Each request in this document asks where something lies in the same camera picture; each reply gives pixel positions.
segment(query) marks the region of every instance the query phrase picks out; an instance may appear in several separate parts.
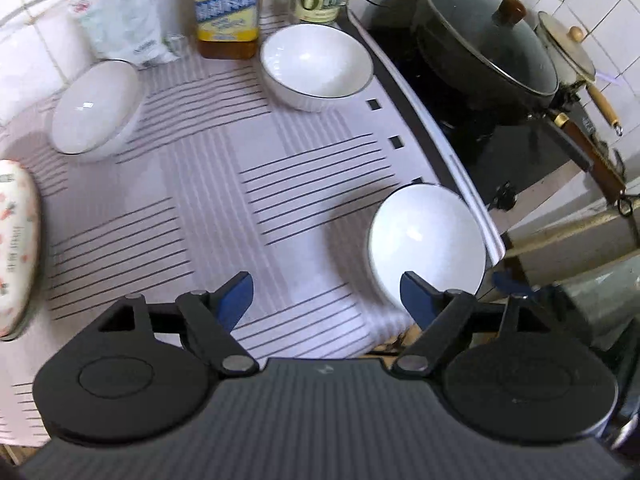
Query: blue diagonal stripe on label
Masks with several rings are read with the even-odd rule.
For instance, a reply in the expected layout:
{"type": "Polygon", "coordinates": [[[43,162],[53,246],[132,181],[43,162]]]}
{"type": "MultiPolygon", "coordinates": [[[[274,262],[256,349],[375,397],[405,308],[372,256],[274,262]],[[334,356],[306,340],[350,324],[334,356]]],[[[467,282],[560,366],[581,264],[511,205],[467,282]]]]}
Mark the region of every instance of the blue diagonal stripe on label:
{"type": "Polygon", "coordinates": [[[254,7],[256,0],[204,0],[196,2],[198,23],[208,22],[240,10],[254,7]]]}

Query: brown handle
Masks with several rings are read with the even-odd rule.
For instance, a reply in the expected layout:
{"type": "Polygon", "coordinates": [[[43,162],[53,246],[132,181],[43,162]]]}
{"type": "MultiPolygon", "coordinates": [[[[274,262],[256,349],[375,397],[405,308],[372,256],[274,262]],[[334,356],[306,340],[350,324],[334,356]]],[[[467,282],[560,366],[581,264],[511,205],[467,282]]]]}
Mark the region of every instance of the brown handle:
{"type": "Polygon", "coordinates": [[[565,114],[556,115],[554,123],[591,158],[593,167],[590,175],[600,187],[607,202],[610,204],[616,203],[625,192],[626,185],[611,163],[600,155],[600,152],[589,138],[584,135],[580,127],[565,114]]]}
{"type": "Polygon", "coordinates": [[[501,25],[513,27],[527,15],[527,7],[520,0],[502,0],[494,14],[501,25]]]}
{"type": "Polygon", "coordinates": [[[611,106],[607,98],[602,95],[602,92],[592,84],[587,84],[587,92],[591,99],[593,99],[593,103],[598,107],[598,110],[600,110],[602,116],[605,118],[607,123],[609,123],[609,126],[612,128],[620,126],[620,118],[618,117],[618,114],[613,109],[613,106],[611,106]]]}
{"type": "Polygon", "coordinates": [[[569,29],[569,38],[575,41],[575,43],[582,43],[586,36],[580,27],[572,27],[569,29]]]}

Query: stove knob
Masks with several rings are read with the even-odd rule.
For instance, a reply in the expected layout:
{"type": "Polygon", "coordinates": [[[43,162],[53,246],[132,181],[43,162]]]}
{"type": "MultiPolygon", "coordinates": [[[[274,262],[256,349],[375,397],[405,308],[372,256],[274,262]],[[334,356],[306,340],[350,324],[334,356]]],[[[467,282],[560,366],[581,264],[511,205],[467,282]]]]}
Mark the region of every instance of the stove knob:
{"type": "Polygon", "coordinates": [[[503,211],[513,209],[518,200],[518,194],[511,186],[510,182],[505,182],[496,191],[492,206],[503,211]]]}

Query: gray ribbed surface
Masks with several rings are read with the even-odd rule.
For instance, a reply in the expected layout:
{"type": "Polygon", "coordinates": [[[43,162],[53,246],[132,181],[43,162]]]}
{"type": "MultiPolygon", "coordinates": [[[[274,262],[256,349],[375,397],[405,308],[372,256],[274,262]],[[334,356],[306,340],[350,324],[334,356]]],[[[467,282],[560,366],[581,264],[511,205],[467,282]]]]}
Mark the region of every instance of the gray ribbed surface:
{"type": "Polygon", "coordinates": [[[125,449],[52,441],[20,470],[42,480],[607,480],[627,471],[595,440],[493,442],[455,421],[424,382],[377,361],[272,360],[227,381],[189,424],[125,449]]]}

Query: white metal edge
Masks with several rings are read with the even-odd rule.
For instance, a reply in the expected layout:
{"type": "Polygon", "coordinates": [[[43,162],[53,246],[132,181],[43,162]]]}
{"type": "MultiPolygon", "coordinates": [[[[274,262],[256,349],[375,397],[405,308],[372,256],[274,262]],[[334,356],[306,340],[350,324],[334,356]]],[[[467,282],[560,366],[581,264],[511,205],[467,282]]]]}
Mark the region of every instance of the white metal edge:
{"type": "Polygon", "coordinates": [[[487,211],[484,204],[482,204],[482,200],[478,195],[478,190],[471,182],[471,179],[464,170],[462,163],[460,163],[458,156],[449,144],[447,137],[444,135],[429,111],[424,107],[420,99],[418,99],[418,96],[409,86],[409,83],[405,81],[401,73],[398,72],[398,69],[394,66],[394,64],[386,56],[382,49],[380,49],[375,40],[370,37],[369,33],[360,25],[360,22],[350,10],[348,10],[348,17],[351,23],[353,23],[353,25],[358,29],[358,32],[367,42],[372,51],[376,54],[376,56],[378,56],[382,64],[386,67],[387,70],[389,70],[389,73],[398,83],[398,86],[400,87],[402,93],[404,93],[406,98],[411,103],[416,114],[422,121],[422,124],[424,124],[425,129],[430,134],[431,139],[433,139],[433,142],[436,144],[436,147],[442,155],[445,164],[449,168],[453,179],[456,181],[456,184],[458,184],[458,188],[460,189],[460,193],[462,193],[466,204],[468,205],[469,209],[471,209],[476,222],[478,222],[492,266],[497,265],[497,263],[504,258],[506,252],[504,243],[500,238],[500,233],[498,232],[494,221],[489,216],[489,212],[487,211]]]}

